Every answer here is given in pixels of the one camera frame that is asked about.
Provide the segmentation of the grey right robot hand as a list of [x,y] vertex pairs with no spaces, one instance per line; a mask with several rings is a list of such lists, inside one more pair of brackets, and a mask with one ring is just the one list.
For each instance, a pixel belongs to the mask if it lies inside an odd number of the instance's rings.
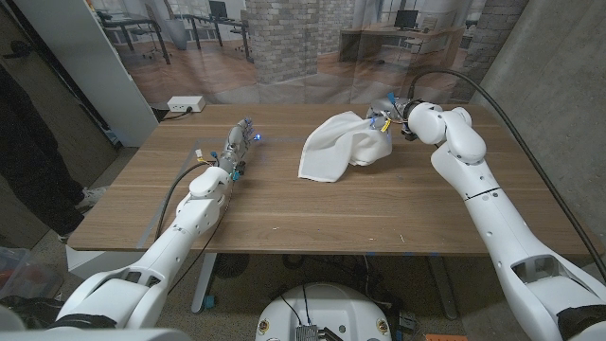
[[385,133],[391,125],[400,124],[405,139],[414,141],[417,136],[410,130],[408,124],[411,109],[411,99],[393,97],[389,94],[386,98],[374,99],[370,103],[366,117],[370,119],[369,126],[372,130]]

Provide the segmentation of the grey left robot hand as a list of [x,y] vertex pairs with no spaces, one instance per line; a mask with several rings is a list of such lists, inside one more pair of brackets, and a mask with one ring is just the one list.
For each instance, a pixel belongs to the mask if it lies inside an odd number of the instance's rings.
[[217,166],[232,173],[243,160],[251,143],[259,141],[260,138],[261,135],[257,134],[253,128],[253,120],[250,117],[242,119],[229,131]]

